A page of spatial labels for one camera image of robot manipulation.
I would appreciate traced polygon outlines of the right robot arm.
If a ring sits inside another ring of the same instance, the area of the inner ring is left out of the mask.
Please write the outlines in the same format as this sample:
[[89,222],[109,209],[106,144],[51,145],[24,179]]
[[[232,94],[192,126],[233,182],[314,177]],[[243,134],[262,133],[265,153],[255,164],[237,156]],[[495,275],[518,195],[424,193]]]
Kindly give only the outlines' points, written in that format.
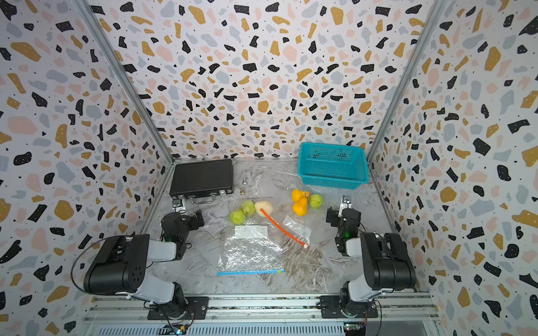
[[375,318],[376,298],[416,285],[416,271],[399,234],[360,230],[361,213],[352,208],[328,209],[326,222],[337,229],[338,252],[360,259],[363,273],[344,283],[338,295],[323,295],[319,299],[317,306],[322,318]]

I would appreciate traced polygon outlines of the beige round fruit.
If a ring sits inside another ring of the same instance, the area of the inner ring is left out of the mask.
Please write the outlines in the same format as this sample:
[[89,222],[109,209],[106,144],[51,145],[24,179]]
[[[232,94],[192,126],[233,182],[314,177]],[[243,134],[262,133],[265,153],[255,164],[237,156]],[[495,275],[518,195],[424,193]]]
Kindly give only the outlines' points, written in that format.
[[266,215],[270,216],[274,210],[272,203],[267,200],[255,202],[254,208],[256,213],[261,217],[265,217]]

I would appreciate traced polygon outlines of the green pear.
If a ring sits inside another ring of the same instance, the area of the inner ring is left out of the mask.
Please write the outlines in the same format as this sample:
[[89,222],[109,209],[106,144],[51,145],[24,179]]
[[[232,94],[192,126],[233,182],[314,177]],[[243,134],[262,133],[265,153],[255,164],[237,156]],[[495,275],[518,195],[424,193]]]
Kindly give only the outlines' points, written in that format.
[[240,209],[243,212],[243,214],[246,215],[247,217],[250,217],[256,214],[255,203],[252,200],[244,201],[241,204]]

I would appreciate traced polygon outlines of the green apple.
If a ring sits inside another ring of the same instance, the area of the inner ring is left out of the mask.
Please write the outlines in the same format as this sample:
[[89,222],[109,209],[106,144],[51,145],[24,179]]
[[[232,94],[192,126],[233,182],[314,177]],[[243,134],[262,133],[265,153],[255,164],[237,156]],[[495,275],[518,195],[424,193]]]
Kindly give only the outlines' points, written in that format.
[[246,221],[246,215],[242,210],[235,210],[230,213],[229,220],[234,225],[242,225]]

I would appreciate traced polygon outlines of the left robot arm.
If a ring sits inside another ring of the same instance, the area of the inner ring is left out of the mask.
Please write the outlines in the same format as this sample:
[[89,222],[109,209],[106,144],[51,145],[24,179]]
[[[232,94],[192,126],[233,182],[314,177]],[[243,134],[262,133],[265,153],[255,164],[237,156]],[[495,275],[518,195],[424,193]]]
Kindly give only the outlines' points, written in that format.
[[114,235],[99,239],[98,254],[77,289],[88,295],[122,296],[148,305],[148,320],[192,323],[206,318],[209,298],[185,296],[182,286],[147,272],[158,263],[183,259],[189,234],[203,227],[203,214],[172,212],[161,220],[161,237],[148,234]]

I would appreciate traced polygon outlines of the clear blue zip-top bag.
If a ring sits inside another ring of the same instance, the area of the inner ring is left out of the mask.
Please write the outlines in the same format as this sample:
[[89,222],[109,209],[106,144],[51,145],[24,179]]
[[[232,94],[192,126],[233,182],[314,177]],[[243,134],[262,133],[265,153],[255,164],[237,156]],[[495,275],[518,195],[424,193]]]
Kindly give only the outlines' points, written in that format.
[[218,276],[281,274],[282,248],[269,235],[267,225],[233,226],[218,259]]

